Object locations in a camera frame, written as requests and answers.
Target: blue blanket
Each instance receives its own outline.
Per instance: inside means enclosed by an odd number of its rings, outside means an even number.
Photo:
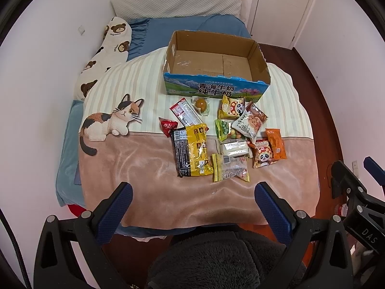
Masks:
[[[146,18],[129,22],[132,28],[132,41],[128,60],[167,46],[175,30],[201,30],[233,34],[250,38],[245,25],[233,15],[189,16],[175,18]],[[59,204],[77,204],[85,207],[78,174],[78,129],[83,117],[83,102],[72,103],[65,131],[62,156],[56,179],[56,194]],[[122,227],[117,233],[135,237],[176,235],[188,229],[149,229],[142,227]]]

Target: orange snack bag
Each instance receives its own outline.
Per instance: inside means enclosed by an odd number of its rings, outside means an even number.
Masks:
[[[285,144],[283,143],[281,133],[276,128],[266,128],[265,130],[267,138],[271,144],[274,159],[287,159]]]

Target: wall outlet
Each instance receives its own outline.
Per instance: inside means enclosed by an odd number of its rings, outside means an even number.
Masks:
[[[357,161],[353,161],[352,162],[352,170],[353,170],[353,174],[359,178],[359,165],[357,164]]]

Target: white door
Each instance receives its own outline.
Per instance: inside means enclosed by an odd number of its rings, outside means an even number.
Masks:
[[[309,0],[258,0],[252,38],[289,48]]]

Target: door frame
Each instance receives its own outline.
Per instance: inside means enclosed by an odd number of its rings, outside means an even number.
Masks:
[[[247,30],[249,31],[249,33],[251,33],[251,29],[253,28],[255,15],[257,13],[258,2],[259,2],[259,0],[252,0],[251,1],[249,21],[247,24]],[[307,19],[309,18],[310,11],[313,8],[314,2],[315,2],[315,0],[309,0],[308,1],[306,8],[305,8],[305,12],[302,15],[300,24],[299,24],[299,26],[295,32],[294,39],[291,41],[291,43],[289,45],[290,50],[295,46],[298,38],[300,37],[300,35],[302,33],[303,28],[305,27],[305,24],[307,22]]]

